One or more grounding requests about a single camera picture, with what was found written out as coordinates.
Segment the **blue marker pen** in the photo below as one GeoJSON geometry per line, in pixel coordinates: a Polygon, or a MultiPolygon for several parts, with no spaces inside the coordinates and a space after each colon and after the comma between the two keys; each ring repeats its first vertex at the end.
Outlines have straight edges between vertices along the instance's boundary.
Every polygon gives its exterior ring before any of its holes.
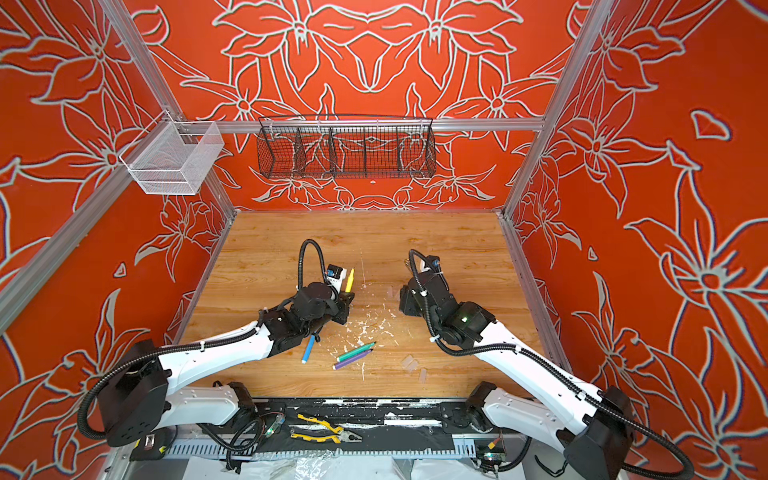
{"type": "Polygon", "coordinates": [[[307,364],[309,362],[315,344],[316,344],[316,336],[314,334],[311,334],[308,337],[308,342],[301,359],[302,364],[307,364]]]}

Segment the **yellow highlighter pen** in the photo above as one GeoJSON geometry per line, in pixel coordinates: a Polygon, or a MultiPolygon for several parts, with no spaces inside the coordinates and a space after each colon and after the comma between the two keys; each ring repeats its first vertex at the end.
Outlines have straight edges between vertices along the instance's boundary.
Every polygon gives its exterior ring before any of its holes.
{"type": "Polygon", "coordinates": [[[346,279],[345,288],[344,288],[344,292],[345,293],[351,293],[352,292],[352,287],[353,287],[353,284],[354,284],[354,274],[355,274],[355,269],[354,268],[349,270],[348,275],[347,275],[347,279],[346,279]]]}

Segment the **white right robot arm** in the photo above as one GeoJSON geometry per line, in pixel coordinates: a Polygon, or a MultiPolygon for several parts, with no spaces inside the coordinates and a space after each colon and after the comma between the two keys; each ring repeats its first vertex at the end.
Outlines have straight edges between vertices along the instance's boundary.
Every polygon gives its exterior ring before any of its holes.
{"type": "Polygon", "coordinates": [[[531,394],[525,400],[484,382],[469,401],[495,427],[515,430],[560,452],[585,479],[615,479],[632,473],[648,479],[690,479],[694,466],[670,440],[634,418],[629,397],[617,387],[601,389],[566,372],[516,337],[475,302],[450,292],[439,257],[408,252],[411,278],[400,290],[400,310],[424,319],[431,342],[452,357],[476,357],[531,394]],[[669,452],[676,471],[627,463],[641,435],[669,452]]]}

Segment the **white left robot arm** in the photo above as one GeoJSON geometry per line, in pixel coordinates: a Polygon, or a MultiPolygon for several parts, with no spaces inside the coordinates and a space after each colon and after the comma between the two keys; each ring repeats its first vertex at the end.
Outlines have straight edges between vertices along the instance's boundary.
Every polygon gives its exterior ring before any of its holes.
{"type": "Polygon", "coordinates": [[[322,262],[321,278],[306,283],[297,270],[295,293],[263,309],[238,329],[188,344],[131,347],[85,394],[77,430],[85,438],[125,446],[171,426],[224,425],[254,412],[247,388],[237,383],[195,391],[193,383],[241,364],[266,360],[317,341],[329,323],[347,322],[353,272],[322,262]]]}

